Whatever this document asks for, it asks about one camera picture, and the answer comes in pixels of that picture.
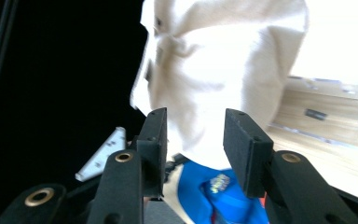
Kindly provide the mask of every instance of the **wooden surface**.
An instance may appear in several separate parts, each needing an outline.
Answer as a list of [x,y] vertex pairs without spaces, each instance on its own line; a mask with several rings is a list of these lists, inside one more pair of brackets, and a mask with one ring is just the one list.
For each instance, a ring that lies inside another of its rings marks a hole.
[[[358,197],[358,94],[343,92],[339,83],[315,82],[312,84],[317,88],[313,90],[295,80],[289,82],[273,121],[289,129],[271,126],[267,130],[274,149],[302,154],[331,186]],[[326,117],[308,117],[307,109],[325,113]],[[176,152],[177,148],[169,146],[167,160]],[[192,223],[177,200],[180,174],[178,167],[164,186],[164,201],[186,223]]]

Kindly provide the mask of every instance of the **folded towel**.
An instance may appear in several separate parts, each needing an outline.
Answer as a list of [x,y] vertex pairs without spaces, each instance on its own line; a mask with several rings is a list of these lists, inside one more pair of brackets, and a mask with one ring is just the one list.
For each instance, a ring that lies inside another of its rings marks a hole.
[[144,114],[167,107],[169,147],[230,168],[226,108],[267,128],[308,29],[303,0],[145,0],[145,53],[131,92]]

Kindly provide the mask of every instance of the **white fabric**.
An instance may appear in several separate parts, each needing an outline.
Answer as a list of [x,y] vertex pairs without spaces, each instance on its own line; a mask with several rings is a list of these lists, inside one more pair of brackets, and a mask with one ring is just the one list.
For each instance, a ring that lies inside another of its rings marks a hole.
[[169,146],[201,165],[230,168],[226,108],[267,128],[307,21],[303,0],[145,0],[149,37],[131,105],[146,115],[167,107]]

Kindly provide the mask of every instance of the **screw hole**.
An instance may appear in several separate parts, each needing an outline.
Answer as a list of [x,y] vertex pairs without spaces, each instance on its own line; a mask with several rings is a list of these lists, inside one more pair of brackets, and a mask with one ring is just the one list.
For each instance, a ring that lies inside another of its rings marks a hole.
[[282,158],[289,162],[300,162],[301,161],[301,159],[297,155],[292,154],[292,153],[284,153],[284,154],[282,154]]
[[25,199],[25,205],[35,207],[48,202],[54,195],[54,189],[44,188],[35,191]]
[[118,162],[126,162],[132,159],[132,154],[130,153],[120,153],[116,155],[116,161]]

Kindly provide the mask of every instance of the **black background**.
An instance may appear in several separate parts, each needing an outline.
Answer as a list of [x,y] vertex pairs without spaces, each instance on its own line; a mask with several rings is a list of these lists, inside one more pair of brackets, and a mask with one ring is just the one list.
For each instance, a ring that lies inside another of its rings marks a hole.
[[0,214],[32,186],[79,186],[75,173],[117,126],[128,140],[139,134],[145,116],[130,93],[146,39],[141,7],[20,0],[0,76]]

